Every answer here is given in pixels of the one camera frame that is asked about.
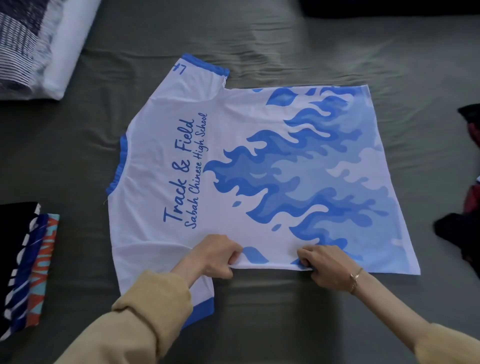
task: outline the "dark green bed sheet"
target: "dark green bed sheet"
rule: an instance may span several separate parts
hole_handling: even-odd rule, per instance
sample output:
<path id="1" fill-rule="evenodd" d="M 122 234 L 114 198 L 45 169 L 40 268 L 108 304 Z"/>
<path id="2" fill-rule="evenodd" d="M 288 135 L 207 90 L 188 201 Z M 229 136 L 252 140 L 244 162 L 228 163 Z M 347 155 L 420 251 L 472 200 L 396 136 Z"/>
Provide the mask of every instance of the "dark green bed sheet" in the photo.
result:
<path id="1" fill-rule="evenodd" d="M 227 87 L 368 84 L 422 275 L 379 279 L 426 319 L 480 338 L 480 280 L 432 222 L 461 210 L 480 153 L 456 109 L 480 102 L 480 17 L 304 19 L 288 0 L 104 0 L 61 102 L 0 104 L 0 203 L 60 214 L 40 325 L 0 361 L 51 363 L 119 295 L 105 188 L 119 137 L 184 52 Z M 308 273 L 235 271 L 166 363 L 414 363 L 360 302 Z"/>

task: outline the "beige sleeve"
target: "beige sleeve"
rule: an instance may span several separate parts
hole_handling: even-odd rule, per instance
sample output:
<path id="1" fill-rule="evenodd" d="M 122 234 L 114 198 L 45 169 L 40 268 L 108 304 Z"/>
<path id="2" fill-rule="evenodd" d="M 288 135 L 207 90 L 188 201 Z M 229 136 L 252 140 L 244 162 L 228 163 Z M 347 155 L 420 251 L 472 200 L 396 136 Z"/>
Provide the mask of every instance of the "beige sleeve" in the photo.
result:
<path id="1" fill-rule="evenodd" d="M 145 271 L 105 314 L 87 327 L 56 364 L 154 364 L 192 313 L 186 282 Z"/>
<path id="2" fill-rule="evenodd" d="M 415 345 L 420 364 L 480 363 L 480 341 L 464 333 L 431 324 L 430 329 Z"/>

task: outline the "orange and teal fabric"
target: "orange and teal fabric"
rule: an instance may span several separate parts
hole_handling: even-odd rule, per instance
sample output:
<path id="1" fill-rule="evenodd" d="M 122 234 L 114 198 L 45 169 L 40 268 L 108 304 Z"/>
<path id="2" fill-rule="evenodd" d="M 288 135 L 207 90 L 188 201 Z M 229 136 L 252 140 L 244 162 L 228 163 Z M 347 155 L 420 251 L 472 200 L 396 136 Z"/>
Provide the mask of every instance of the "orange and teal fabric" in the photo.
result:
<path id="1" fill-rule="evenodd" d="M 57 236 L 59 219 L 60 216 L 57 214 L 48 214 L 47 230 L 30 275 L 26 327 L 36 326 L 40 321 L 45 290 L 47 288 L 48 269 L 52 258 L 55 237 Z"/>

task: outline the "person's right hand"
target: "person's right hand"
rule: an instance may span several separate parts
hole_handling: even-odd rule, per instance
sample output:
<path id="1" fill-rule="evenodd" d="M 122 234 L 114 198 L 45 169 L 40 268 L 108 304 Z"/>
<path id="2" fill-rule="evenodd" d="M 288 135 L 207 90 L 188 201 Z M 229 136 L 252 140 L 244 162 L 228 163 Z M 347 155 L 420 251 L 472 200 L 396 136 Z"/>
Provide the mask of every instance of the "person's right hand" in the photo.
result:
<path id="1" fill-rule="evenodd" d="M 312 279 L 320 287 L 350 292 L 360 266 L 336 245 L 307 245 L 297 250 L 301 263 L 313 267 Z"/>

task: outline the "person's left hand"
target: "person's left hand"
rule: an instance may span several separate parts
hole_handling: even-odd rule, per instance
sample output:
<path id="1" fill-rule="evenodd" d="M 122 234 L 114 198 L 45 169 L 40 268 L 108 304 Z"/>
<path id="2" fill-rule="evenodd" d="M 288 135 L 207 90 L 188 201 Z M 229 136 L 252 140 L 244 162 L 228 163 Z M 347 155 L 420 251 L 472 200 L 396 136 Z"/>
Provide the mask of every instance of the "person's left hand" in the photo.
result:
<path id="1" fill-rule="evenodd" d="M 234 264 L 243 251 L 243 247 L 226 235 L 207 235 L 190 253 L 195 260 L 202 262 L 203 271 L 208 277 L 230 279 Z"/>

